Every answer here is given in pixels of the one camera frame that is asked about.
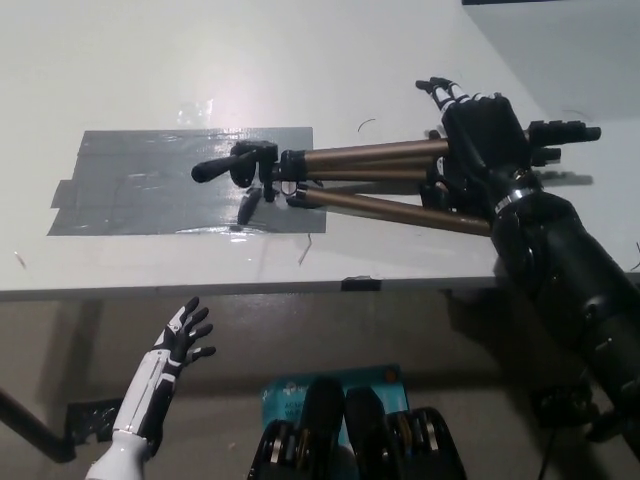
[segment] floor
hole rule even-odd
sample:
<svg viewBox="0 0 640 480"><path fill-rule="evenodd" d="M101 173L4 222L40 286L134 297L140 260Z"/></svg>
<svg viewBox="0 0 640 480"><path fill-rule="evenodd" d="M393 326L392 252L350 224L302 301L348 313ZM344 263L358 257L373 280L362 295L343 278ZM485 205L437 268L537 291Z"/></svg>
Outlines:
<svg viewBox="0 0 640 480"><path fill-rule="evenodd" d="M0 304L0 385L61 431L68 402L124 393L184 300ZM526 392L582 372L513 295L472 304L425 291L202 302L218 353L183 375L148 464L151 480L244 478L261 434L259 392L274 377L389 362L401 365L412 406L440 409L469 478L534 479L548 432L532 419ZM106 447L80 447L76 461L55 465L0 425L0 471L15 480L83 479ZM592 446L563 432L546 478L639 475L621 439Z"/></svg>

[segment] white robotic hand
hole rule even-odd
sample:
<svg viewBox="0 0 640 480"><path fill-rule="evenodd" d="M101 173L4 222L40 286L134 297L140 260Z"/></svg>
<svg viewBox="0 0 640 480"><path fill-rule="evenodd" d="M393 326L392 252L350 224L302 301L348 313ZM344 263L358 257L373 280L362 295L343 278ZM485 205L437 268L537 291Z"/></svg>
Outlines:
<svg viewBox="0 0 640 480"><path fill-rule="evenodd" d="M213 330L205 324L209 314L192 298L164 327L136 371L113 427L109 450L93 464L87 480L141 480L144 462L153 457L162 442L162 424L182 369L198 358L209 357L215 347L191 348Z"/></svg>

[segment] table surface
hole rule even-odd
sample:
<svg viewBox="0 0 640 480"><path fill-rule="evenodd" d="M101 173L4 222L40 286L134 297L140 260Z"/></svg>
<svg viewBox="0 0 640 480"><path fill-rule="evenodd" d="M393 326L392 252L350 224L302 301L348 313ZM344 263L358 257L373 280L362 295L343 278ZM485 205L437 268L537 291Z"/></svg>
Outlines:
<svg viewBox="0 0 640 480"><path fill-rule="evenodd" d="M637 2L459 3L10 2L0 298L338 289L356 276L383 288L491 284L489 239L337 213L301 264L307 235L47 237L85 130L311 126L316 148L419 139L439 121L413 87L431 75L502 92L523 124L601 126L601 141L565 148L561 164L593 183L550 191L630 271L640 261Z"/></svg>

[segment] robotic hand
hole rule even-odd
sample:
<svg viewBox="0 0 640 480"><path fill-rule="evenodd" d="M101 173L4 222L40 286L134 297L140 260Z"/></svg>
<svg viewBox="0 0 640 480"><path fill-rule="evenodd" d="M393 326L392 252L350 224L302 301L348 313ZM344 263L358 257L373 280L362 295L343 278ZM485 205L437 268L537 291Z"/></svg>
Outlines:
<svg viewBox="0 0 640 480"><path fill-rule="evenodd" d="M215 347L191 348L207 336L213 325L194 330L209 314L198 308L198 297L183 306L156 340L136 371L113 427L113 443L93 464L87 480L142 480L144 462L153 457L162 442L162 424L173 399L182 370Z"/></svg>
<svg viewBox="0 0 640 480"><path fill-rule="evenodd" d="M419 83L442 112L451 160L479 192L507 273L552 337L582 356L615 407L588 438L624 431L640 414L640 292L573 206L543 191L530 169L535 139L527 142L506 98L472 98L443 78Z"/></svg>

